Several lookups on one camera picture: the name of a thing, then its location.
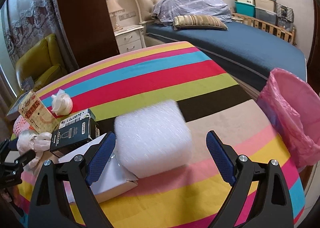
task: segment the olive green armchair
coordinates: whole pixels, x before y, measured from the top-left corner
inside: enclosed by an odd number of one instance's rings
[[[35,82],[34,91],[67,74],[55,34],[50,34],[30,48],[16,63],[16,76],[21,83],[28,77]]]

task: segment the table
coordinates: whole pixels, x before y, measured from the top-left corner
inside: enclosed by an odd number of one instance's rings
[[[295,222],[299,219],[303,188],[281,137],[249,95],[190,43],[140,49],[73,72],[38,91],[49,109],[51,95],[59,88],[72,97],[73,112],[90,108],[103,131],[113,130],[116,116],[167,99],[177,101],[191,130],[193,156],[188,166],[139,179],[136,188],[100,204],[114,227],[208,226],[230,191],[206,148],[210,130],[252,161],[277,159],[289,187]],[[19,189],[26,212],[40,168],[41,163],[33,173],[22,175]],[[253,183],[237,224],[246,220],[256,189]],[[76,221],[83,223],[77,207],[71,208]]]

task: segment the blue rubber gripper pad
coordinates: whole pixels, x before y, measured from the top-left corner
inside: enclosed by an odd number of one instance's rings
[[[233,186],[236,182],[236,177],[234,176],[234,166],[231,160],[211,132],[207,134],[206,143],[223,180]]]
[[[116,136],[111,132],[88,165],[87,177],[85,179],[88,185],[92,185],[93,182],[99,180],[115,146]]]

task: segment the blue comforter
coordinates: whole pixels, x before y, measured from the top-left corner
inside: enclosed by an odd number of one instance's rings
[[[165,43],[188,41],[204,51],[224,70],[261,91],[270,71],[283,68],[306,81],[304,54],[293,45],[260,29],[238,22],[228,31],[212,29],[174,30],[151,24],[147,35]]]

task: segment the pink trash bag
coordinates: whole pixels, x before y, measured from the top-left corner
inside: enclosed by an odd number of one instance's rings
[[[275,68],[257,104],[281,135],[297,168],[320,160],[320,98],[306,82]]]

